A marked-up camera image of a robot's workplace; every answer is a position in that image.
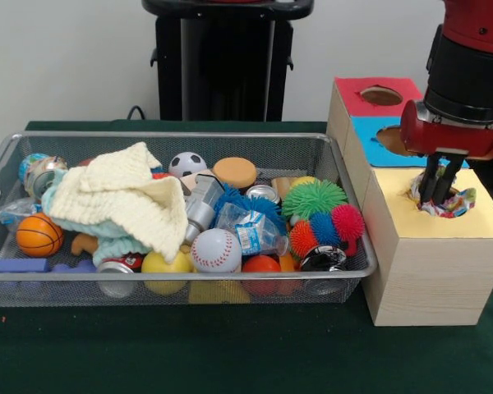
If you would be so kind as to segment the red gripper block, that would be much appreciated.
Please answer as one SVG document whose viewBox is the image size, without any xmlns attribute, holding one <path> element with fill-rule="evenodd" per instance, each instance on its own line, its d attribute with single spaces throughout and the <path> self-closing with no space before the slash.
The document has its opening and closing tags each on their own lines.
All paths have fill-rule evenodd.
<svg viewBox="0 0 493 394">
<path fill-rule="evenodd" d="M 453 185 L 464 157 L 451 157 L 443 174 L 439 169 L 438 153 L 462 154 L 475 160 L 493 159 L 493 123 L 465 124 L 435 115 L 422 101 L 409 100 L 400 120 L 400 138 L 406 150 L 428 156 L 419 184 L 420 202 L 443 204 Z"/>
</svg>

